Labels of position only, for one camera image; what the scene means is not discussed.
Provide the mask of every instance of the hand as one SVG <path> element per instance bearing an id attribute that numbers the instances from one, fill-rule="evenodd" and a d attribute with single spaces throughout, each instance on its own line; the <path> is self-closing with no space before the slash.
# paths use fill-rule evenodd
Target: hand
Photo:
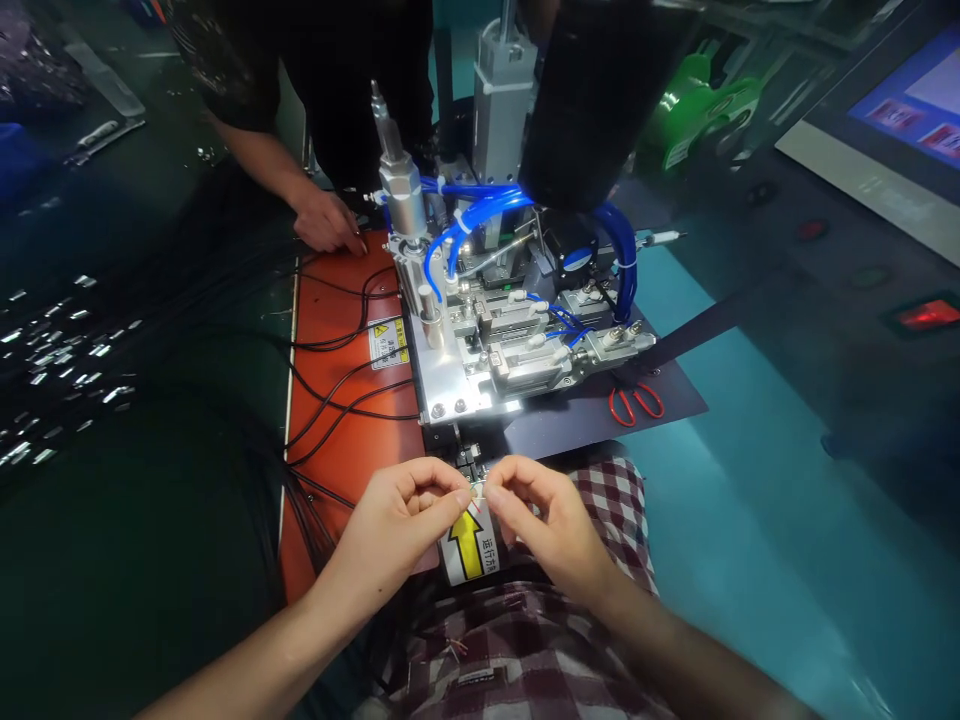
<path id="1" fill-rule="evenodd" d="M 490 471 L 483 488 L 500 518 L 504 539 L 519 536 L 561 592 L 596 613 L 622 575 L 593 527 L 576 486 L 529 458 L 510 455 Z M 537 518 L 528 507 L 540 510 Z"/>
<path id="2" fill-rule="evenodd" d="M 378 470 L 317 584 L 341 583 L 372 617 L 470 504 L 470 484 L 436 458 Z"/>
<path id="3" fill-rule="evenodd" d="M 357 257 L 367 254 L 356 218 L 334 193 L 325 192 L 304 178 L 290 207 L 297 213 L 294 231 L 317 252 L 345 247 Z"/>

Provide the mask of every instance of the yellow arrow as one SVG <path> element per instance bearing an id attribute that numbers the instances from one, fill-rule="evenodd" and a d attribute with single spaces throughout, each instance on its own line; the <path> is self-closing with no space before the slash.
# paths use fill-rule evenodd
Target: yellow arrow
<path id="1" fill-rule="evenodd" d="M 477 533 L 483 532 L 480 523 L 467 510 L 450 528 L 447 540 L 457 541 L 460 549 L 460 562 L 463 563 L 463 575 L 467 580 L 473 580 L 483 575 L 483 565 L 480 562 L 480 543 Z"/>

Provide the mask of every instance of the person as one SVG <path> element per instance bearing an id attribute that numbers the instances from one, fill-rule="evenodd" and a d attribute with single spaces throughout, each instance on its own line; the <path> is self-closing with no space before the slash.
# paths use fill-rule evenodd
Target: person
<path id="1" fill-rule="evenodd" d="M 356 717 L 816 717 L 660 604 L 629 460 L 568 477 L 511 456 L 484 488 L 511 567 L 460 592 L 426 583 L 445 597 L 408 604 L 406 667 Z M 461 474 L 434 458 L 375 473 L 306 596 L 139 717 L 284 717 L 470 502 Z"/>
<path id="2" fill-rule="evenodd" d="M 365 254 L 347 203 L 315 185 L 274 134 L 279 61 L 303 102 L 320 167 L 362 209 L 363 194 L 380 187 L 370 81 L 415 157 L 432 134 L 431 0 L 164 0 L 164 10 L 210 121 L 243 169 L 293 209 L 294 230 L 314 250 Z"/>

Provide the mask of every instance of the black cylinder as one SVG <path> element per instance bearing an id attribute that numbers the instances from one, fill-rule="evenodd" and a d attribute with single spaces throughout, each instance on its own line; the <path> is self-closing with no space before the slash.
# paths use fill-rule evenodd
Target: black cylinder
<path id="1" fill-rule="evenodd" d="M 561 0 L 520 166 L 534 202 L 574 212 L 603 203 L 702 10 L 689 0 Z"/>

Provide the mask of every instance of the screen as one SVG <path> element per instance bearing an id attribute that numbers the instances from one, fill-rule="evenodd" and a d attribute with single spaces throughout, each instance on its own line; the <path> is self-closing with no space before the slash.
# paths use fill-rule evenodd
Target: screen
<path id="1" fill-rule="evenodd" d="M 849 114 L 960 170 L 960 23 L 927 43 Z"/>

